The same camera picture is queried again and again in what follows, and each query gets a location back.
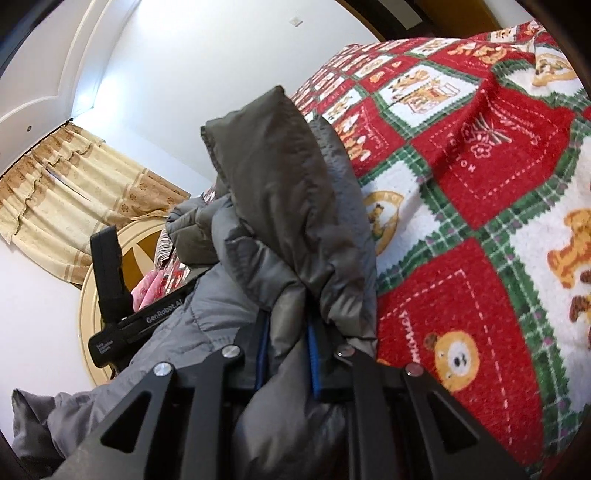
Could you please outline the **grey puffer jacket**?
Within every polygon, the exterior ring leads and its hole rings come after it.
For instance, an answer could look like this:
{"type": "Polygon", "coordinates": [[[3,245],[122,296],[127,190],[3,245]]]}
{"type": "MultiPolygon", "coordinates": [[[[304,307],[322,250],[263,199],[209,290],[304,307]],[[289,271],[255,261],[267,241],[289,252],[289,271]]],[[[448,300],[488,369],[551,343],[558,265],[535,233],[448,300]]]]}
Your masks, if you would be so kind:
{"type": "Polygon", "coordinates": [[[325,119],[304,119],[274,87],[201,130],[218,177],[211,202],[179,204],[166,230],[180,260],[204,270],[194,290],[114,380],[88,392],[12,394],[13,449],[46,477],[156,363],[204,361],[270,314],[270,377],[233,434],[242,479],[318,473],[345,430],[341,407],[312,398],[304,301],[373,353],[376,253],[349,155],[325,119]]]}

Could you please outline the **pink quilt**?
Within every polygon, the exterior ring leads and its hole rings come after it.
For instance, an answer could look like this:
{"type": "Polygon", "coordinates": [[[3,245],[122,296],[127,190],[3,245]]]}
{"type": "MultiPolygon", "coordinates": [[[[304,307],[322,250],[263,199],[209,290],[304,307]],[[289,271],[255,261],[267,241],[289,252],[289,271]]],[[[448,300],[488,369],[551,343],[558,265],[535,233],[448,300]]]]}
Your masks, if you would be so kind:
{"type": "Polygon", "coordinates": [[[161,298],[163,282],[162,270],[149,271],[131,291],[133,310],[138,312],[161,298]]]}

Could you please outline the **striped pillow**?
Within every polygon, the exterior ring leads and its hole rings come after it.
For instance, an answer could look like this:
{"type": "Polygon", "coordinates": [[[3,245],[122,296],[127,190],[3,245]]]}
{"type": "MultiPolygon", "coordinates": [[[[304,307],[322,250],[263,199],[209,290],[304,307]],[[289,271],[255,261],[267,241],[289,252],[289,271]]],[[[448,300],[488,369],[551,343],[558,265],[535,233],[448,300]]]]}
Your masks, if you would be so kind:
{"type": "Polygon", "coordinates": [[[154,250],[154,266],[156,269],[161,269],[167,263],[173,250],[173,244],[167,233],[163,228],[159,234],[154,250]]]}

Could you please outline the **beige patterned curtain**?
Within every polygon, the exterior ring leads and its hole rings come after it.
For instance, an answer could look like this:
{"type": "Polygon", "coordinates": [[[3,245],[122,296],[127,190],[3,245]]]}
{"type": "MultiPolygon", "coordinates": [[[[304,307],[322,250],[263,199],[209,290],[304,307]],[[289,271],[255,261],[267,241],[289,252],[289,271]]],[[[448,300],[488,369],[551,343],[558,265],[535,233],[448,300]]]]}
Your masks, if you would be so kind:
{"type": "Polygon", "coordinates": [[[74,285],[92,264],[91,236],[165,218],[190,194],[67,122],[1,178],[1,237],[74,285]]]}

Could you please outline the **red patchwork bear bedspread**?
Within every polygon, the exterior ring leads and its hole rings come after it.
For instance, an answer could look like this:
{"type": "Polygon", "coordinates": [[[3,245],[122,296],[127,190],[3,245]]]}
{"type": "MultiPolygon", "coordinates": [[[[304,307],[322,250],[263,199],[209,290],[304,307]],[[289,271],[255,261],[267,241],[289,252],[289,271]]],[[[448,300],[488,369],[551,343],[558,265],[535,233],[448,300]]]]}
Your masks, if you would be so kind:
{"type": "Polygon", "coordinates": [[[297,92],[376,245],[378,358],[420,362],[530,477],[590,409],[590,101],[546,29],[352,45],[297,92]]]}

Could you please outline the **brown wooden door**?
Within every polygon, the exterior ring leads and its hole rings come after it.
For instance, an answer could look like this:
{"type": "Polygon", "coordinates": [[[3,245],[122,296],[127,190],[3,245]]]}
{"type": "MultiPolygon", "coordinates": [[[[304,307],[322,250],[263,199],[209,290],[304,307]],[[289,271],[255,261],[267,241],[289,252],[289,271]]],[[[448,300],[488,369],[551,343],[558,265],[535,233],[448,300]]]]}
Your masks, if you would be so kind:
{"type": "Polygon", "coordinates": [[[484,1],[339,1],[379,40],[467,38],[500,28],[484,1]]]}

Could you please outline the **white wall switch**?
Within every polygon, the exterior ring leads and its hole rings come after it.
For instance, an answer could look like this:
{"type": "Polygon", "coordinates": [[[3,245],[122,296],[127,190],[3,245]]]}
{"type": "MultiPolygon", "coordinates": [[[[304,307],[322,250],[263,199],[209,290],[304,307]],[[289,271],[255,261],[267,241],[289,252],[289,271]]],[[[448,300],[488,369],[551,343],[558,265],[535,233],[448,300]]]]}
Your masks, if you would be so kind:
{"type": "Polygon", "coordinates": [[[300,17],[294,17],[290,19],[290,24],[293,25],[295,28],[300,27],[303,23],[304,21],[301,20],[300,17]]]}

